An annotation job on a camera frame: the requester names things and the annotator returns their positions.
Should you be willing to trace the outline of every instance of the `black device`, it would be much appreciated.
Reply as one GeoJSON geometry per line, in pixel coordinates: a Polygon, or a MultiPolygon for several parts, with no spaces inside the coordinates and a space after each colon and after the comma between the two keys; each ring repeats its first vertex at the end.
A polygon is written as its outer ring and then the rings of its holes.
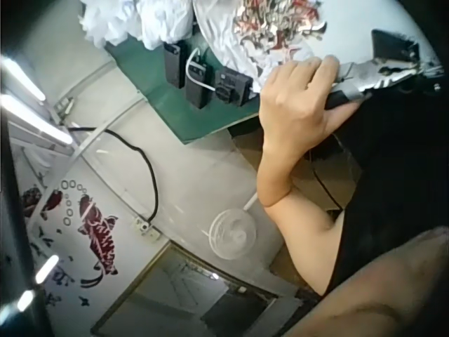
{"type": "Polygon", "coordinates": [[[408,37],[380,29],[373,29],[371,37],[374,58],[403,62],[420,61],[420,46],[408,37]]]}
{"type": "MultiPolygon", "coordinates": [[[[208,80],[208,68],[206,63],[201,62],[196,56],[189,64],[189,75],[198,82],[205,83],[208,80]]],[[[185,84],[186,99],[195,107],[201,109],[208,101],[208,89],[191,81],[188,77],[185,84]]]]}
{"type": "Polygon", "coordinates": [[[163,44],[167,82],[176,88],[185,84],[186,48],[183,44],[163,44]]]}
{"type": "Polygon", "coordinates": [[[225,103],[238,107],[249,101],[253,79],[240,72],[223,67],[215,73],[215,94],[225,103]]]}

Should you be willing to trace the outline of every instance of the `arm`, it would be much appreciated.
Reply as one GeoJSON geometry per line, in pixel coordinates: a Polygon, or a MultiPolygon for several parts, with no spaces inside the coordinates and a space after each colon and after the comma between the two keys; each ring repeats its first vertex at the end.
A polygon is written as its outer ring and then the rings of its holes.
{"type": "Polygon", "coordinates": [[[338,67],[332,57],[289,62],[272,72],[261,92],[264,148],[257,174],[259,200],[278,225],[297,271],[320,294],[333,272],[342,216],[334,226],[325,211],[294,189],[290,174],[308,150],[359,107],[349,103],[324,110],[338,67]]]}
{"type": "MultiPolygon", "coordinates": [[[[448,265],[448,233],[447,227],[436,228],[375,259],[326,296],[287,336],[396,336],[420,311],[429,310],[423,305],[448,265]]],[[[441,313],[433,310],[427,316],[441,313]]]]}

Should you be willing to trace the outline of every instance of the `person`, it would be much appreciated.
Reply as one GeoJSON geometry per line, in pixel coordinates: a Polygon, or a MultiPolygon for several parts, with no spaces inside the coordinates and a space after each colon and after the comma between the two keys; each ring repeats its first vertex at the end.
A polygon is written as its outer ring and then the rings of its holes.
{"type": "Polygon", "coordinates": [[[362,102],[326,111],[338,69],[339,61],[326,56],[271,73],[260,95],[257,193],[298,273],[325,296],[290,334],[389,336],[416,318],[448,263],[449,124],[447,114],[423,114],[421,97],[409,98],[415,106],[398,114],[384,103],[384,114],[362,113],[362,102]],[[375,123],[380,127],[370,131],[375,123]],[[348,149],[363,173],[333,222],[294,188],[290,174],[340,127],[364,144],[348,149]]]}

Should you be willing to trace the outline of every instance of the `red fish painting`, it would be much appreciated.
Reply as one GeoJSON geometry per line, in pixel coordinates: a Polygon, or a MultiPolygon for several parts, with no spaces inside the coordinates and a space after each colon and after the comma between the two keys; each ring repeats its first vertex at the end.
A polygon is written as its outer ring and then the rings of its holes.
{"type": "Polygon", "coordinates": [[[112,239],[112,230],[118,218],[116,216],[103,218],[101,211],[87,194],[84,194],[79,202],[79,215],[82,218],[83,225],[78,229],[78,232],[89,236],[91,251],[98,259],[93,269],[101,270],[99,277],[81,280],[81,287],[91,288],[98,285],[104,275],[117,275],[119,273],[114,266],[115,249],[112,239]]]}
{"type": "MultiPolygon", "coordinates": [[[[42,193],[39,188],[32,187],[29,190],[25,191],[22,194],[22,205],[23,205],[23,213],[26,218],[31,217],[38,204],[39,200],[42,198],[42,193]]],[[[41,217],[44,220],[48,219],[47,211],[54,209],[57,205],[59,205],[62,201],[62,192],[59,190],[54,190],[51,196],[48,198],[45,206],[41,211],[41,217]]]]}

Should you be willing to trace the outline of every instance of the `fluorescent light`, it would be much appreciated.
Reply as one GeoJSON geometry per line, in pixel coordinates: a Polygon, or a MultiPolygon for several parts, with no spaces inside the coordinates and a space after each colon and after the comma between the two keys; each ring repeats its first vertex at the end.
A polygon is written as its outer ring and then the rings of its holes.
{"type": "Polygon", "coordinates": [[[31,304],[34,298],[34,291],[33,290],[26,290],[22,296],[20,297],[19,301],[17,302],[17,309],[19,311],[24,312],[25,309],[28,308],[28,305],[31,304]]]}
{"type": "Polygon", "coordinates": [[[52,255],[47,262],[44,263],[42,268],[36,274],[36,283],[41,284],[47,278],[48,274],[53,270],[56,264],[59,261],[59,257],[57,255],[52,255]]]}
{"type": "Polygon", "coordinates": [[[10,58],[1,57],[3,66],[13,75],[35,98],[43,102],[46,98],[43,92],[24,73],[22,68],[10,58]]]}
{"type": "Polygon", "coordinates": [[[65,144],[72,144],[72,137],[60,129],[44,121],[37,113],[11,95],[1,95],[1,105],[15,116],[38,128],[40,131],[60,140],[65,144]]]}
{"type": "Polygon", "coordinates": [[[3,325],[13,312],[11,304],[7,304],[0,309],[0,325],[3,325]]]}

